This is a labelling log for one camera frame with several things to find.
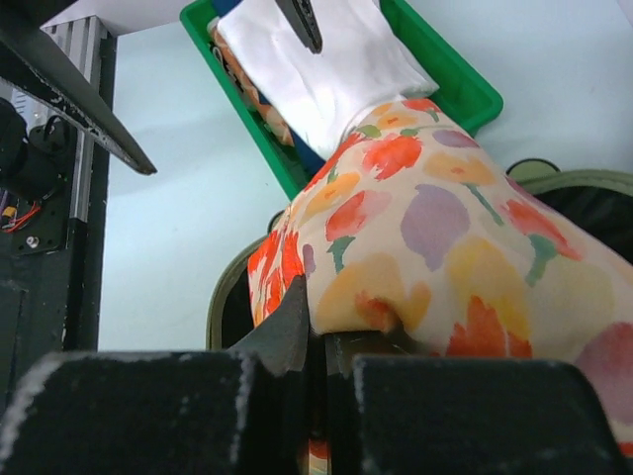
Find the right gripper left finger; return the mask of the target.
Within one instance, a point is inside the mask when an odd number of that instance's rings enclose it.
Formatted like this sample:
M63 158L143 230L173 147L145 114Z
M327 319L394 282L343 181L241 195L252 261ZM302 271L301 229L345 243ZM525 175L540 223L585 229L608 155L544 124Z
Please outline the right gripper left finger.
M1 421L5 474L305 474L304 277L224 350L58 352Z

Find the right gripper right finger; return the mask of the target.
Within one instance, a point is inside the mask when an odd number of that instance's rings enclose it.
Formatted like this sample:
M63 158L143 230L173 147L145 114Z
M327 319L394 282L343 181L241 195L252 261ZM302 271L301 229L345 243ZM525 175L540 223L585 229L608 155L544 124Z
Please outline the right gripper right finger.
M628 474L575 366L425 357L378 332L324 340L335 474Z

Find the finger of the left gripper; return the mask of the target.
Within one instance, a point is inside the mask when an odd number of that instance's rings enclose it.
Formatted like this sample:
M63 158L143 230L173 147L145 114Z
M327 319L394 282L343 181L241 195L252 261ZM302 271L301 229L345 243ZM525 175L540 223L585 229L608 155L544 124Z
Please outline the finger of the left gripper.
M1 3L1 79L47 105L140 174L156 168L100 94L41 26L71 1Z
M321 53L322 36L310 0L277 0L276 4L292 30L311 53Z

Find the white cloth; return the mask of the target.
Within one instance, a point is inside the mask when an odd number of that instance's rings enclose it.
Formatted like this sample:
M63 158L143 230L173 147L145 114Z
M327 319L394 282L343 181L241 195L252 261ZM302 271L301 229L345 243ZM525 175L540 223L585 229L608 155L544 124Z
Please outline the white cloth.
M241 1L218 23L238 63L306 145L329 159L370 110L439 88L372 0L316 1L313 54L272 1Z

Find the orange rabbit print cloth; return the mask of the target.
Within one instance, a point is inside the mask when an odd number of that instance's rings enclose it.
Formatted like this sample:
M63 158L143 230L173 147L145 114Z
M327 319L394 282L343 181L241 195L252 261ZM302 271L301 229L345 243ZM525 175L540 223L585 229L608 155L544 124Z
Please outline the orange rabbit print cloth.
M263 99L263 96L242 69L220 34L218 22L219 19L215 18L207 25L212 55L221 64L231 83L237 89L246 109L259 115L264 122L264 128L272 133L280 144L293 146L294 141L290 128L278 111Z

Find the floral tulip print cloth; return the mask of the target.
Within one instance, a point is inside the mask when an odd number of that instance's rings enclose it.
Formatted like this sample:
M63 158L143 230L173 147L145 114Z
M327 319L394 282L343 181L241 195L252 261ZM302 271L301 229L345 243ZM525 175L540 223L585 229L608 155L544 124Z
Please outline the floral tulip print cloth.
M247 263L254 326L304 277L308 448L330 467L324 340L578 368L632 456L632 266L529 196L433 102L375 108Z

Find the olive green hard-shell suitcase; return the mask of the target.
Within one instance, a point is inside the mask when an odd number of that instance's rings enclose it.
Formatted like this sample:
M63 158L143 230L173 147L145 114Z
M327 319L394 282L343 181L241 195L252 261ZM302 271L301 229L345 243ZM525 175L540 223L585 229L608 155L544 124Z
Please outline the olive green hard-shell suitcase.
M528 158L515 163L506 174L528 195L561 213L625 260L632 260L630 173L561 171L547 160ZM208 349L228 348L252 331L246 264L264 240L261 237L239 252L219 278L207 317Z

